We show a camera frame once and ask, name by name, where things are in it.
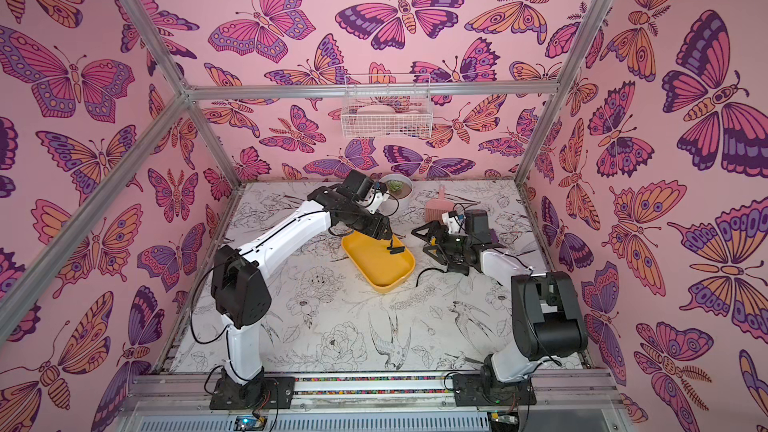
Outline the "yellow plastic storage box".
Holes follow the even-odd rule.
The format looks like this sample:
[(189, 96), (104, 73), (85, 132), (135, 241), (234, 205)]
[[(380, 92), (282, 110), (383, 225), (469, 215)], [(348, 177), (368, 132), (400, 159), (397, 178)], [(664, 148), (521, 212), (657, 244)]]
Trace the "yellow plastic storage box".
[[(405, 247), (402, 254), (390, 255), (390, 240)], [(359, 232), (344, 237), (341, 246), (365, 280), (378, 293), (387, 294), (399, 287), (413, 273), (416, 261), (413, 253), (396, 236), (390, 240), (375, 240)]]

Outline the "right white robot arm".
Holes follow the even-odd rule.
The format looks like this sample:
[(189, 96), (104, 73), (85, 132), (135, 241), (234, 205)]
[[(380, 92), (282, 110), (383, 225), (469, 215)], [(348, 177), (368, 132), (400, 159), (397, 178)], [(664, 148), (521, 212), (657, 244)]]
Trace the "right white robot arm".
[(528, 383), (543, 364), (560, 366), (587, 349), (586, 325), (572, 279), (509, 251), (498, 242), (485, 211), (448, 212), (412, 229), (411, 235), (447, 272), (475, 270), (509, 286), (512, 338), (485, 359), (481, 376), (488, 386)]

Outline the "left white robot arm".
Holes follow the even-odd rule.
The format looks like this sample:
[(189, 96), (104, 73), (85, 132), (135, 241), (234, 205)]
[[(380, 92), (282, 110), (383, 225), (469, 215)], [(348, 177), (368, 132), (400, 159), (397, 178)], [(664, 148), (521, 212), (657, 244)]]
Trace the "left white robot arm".
[(271, 307), (267, 279), (272, 273), (305, 243), (339, 223), (372, 239), (390, 240), (390, 219), (379, 211), (388, 195), (384, 183), (352, 171), (342, 183), (310, 192), (291, 215), (261, 236), (217, 251), (211, 297), (224, 325), (227, 379), (240, 387), (261, 382), (259, 322)]

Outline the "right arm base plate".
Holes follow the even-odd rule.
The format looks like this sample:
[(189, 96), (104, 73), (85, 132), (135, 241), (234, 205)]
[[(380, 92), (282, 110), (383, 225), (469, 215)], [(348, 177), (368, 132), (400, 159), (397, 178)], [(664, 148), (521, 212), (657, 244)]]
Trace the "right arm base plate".
[(537, 398), (527, 381), (501, 383), (479, 373), (451, 372), (444, 386), (461, 407), (507, 407), (536, 405)]

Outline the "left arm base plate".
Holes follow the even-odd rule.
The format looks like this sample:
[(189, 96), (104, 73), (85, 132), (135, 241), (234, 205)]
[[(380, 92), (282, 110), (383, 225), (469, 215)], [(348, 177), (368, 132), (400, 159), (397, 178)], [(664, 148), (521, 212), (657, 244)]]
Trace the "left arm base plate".
[(239, 384), (223, 374), (217, 379), (209, 409), (235, 411), (246, 409), (289, 409), (294, 397), (294, 377), (256, 377)]

